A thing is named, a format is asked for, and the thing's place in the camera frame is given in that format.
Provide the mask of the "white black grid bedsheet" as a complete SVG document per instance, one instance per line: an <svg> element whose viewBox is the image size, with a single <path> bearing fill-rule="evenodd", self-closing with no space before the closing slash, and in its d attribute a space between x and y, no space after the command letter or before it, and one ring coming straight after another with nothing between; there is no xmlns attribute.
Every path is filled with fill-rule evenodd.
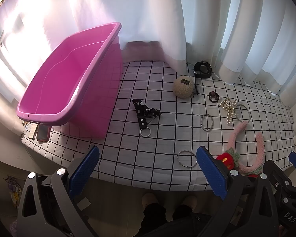
<svg viewBox="0 0 296 237"><path fill-rule="evenodd" d="M100 150L100 161L93 171L96 179L122 185L165 191L209 189L200 167L184 168L177 161L182 150L196 153L205 146L218 156L226 150L230 134L240 122L235 114L229 125L220 103L238 99L251 112L251 120L236 142L254 143L255 135L264 137L265 159L282 170L290 166L288 156L295 150L292 111L278 96L260 82L246 85L243 79L229 85L216 76L197 80L198 95L179 99L172 91L176 73L163 62L130 62L123 66L121 87L103 139L68 135L65 126L53 127L47 143L30 136L30 125L22 143L45 158L68 166L92 146ZM140 136L133 99L140 99L161 116L148 119L151 135ZM214 126L205 132L200 126L203 114L213 117Z"/></svg>

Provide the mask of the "white curtain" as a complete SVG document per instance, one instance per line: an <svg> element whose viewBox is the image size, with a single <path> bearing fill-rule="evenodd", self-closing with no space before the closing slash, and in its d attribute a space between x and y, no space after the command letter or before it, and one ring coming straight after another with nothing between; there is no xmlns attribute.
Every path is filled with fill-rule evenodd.
<svg viewBox="0 0 296 237"><path fill-rule="evenodd" d="M66 37L120 22L124 61L201 60L225 83L261 81L296 106L296 5L292 0L0 0L0 59L18 90Z"/></svg>

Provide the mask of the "silver bangle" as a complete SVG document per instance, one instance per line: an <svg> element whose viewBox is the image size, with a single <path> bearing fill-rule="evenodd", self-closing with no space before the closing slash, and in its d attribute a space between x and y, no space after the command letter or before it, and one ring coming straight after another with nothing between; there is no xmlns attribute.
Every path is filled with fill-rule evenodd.
<svg viewBox="0 0 296 237"><path fill-rule="evenodd" d="M237 104L234 114L239 122L249 122L251 120L251 112L244 104Z"/></svg>
<svg viewBox="0 0 296 237"><path fill-rule="evenodd" d="M203 114L200 117L200 126L205 132L210 132L214 126L213 117L209 114Z"/></svg>
<svg viewBox="0 0 296 237"><path fill-rule="evenodd" d="M193 168L197 165L196 155L189 150L182 150L177 154L177 161L184 168Z"/></svg>

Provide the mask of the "beige fuzzy ball keychain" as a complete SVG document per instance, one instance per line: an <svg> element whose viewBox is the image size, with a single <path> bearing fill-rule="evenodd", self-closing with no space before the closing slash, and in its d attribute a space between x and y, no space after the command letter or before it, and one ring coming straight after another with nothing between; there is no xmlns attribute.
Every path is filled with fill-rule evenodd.
<svg viewBox="0 0 296 237"><path fill-rule="evenodd" d="M189 76L179 76L173 82L173 93L180 99L191 97L194 91L194 80Z"/></svg>

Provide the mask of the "pearl gold hair claw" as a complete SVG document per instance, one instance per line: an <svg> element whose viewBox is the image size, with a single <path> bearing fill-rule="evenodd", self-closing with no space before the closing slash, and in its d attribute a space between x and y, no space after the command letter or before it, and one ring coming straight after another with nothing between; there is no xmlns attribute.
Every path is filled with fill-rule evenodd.
<svg viewBox="0 0 296 237"><path fill-rule="evenodd" d="M229 97L226 97L221 103L220 106L227 112L226 123L229 125L232 121L232 117L235 114L235 108L238 104L238 99L232 100Z"/></svg>

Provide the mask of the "pink fuzzy strawberry headband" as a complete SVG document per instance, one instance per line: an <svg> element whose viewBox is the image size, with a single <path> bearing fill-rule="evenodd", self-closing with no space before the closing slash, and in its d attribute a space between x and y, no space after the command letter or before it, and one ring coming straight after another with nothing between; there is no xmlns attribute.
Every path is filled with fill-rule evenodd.
<svg viewBox="0 0 296 237"><path fill-rule="evenodd" d="M262 173L262 165L265 161L264 137L261 132L255 135L254 143L236 142L247 125L248 121L239 123L230 134L226 150L216 157L228 170L238 170L240 174L249 177L257 177Z"/></svg>

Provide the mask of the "black digital wristwatch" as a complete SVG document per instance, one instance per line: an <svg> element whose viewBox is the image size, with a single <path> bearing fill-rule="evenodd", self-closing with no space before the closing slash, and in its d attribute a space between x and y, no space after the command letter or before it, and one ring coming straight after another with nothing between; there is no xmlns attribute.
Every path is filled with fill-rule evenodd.
<svg viewBox="0 0 296 237"><path fill-rule="evenodd" d="M195 91L196 95L198 95L198 87L196 79L208 79L212 75L212 67L210 64L204 60L195 63L194 68L194 78L195 78Z"/></svg>

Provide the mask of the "smartphone in red case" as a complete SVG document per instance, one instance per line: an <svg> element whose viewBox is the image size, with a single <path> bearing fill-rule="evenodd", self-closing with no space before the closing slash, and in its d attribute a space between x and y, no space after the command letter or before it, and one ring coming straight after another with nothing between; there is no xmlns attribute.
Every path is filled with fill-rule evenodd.
<svg viewBox="0 0 296 237"><path fill-rule="evenodd" d="M50 139L51 127L38 125L36 139L38 142L48 142Z"/></svg>

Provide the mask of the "black strap keychain with ring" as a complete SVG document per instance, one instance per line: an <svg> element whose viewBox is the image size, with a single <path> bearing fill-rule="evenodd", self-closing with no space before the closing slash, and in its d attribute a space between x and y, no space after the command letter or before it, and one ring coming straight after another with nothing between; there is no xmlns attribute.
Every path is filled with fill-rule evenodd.
<svg viewBox="0 0 296 237"><path fill-rule="evenodd" d="M137 121L140 128L140 136L149 137L152 131L151 128L149 128L149 122L147 122L147 120L153 120L156 117L160 117L161 111L154 108L149 108L140 99L133 99L132 102L136 111Z"/></svg>

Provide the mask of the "pink plastic tub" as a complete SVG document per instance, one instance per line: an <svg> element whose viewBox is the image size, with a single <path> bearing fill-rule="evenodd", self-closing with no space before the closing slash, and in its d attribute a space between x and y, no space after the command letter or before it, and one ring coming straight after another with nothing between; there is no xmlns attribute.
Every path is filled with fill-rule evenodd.
<svg viewBox="0 0 296 237"><path fill-rule="evenodd" d="M17 116L65 126L71 136L103 139L123 71L121 27L118 22L108 23L64 39L27 86Z"/></svg>

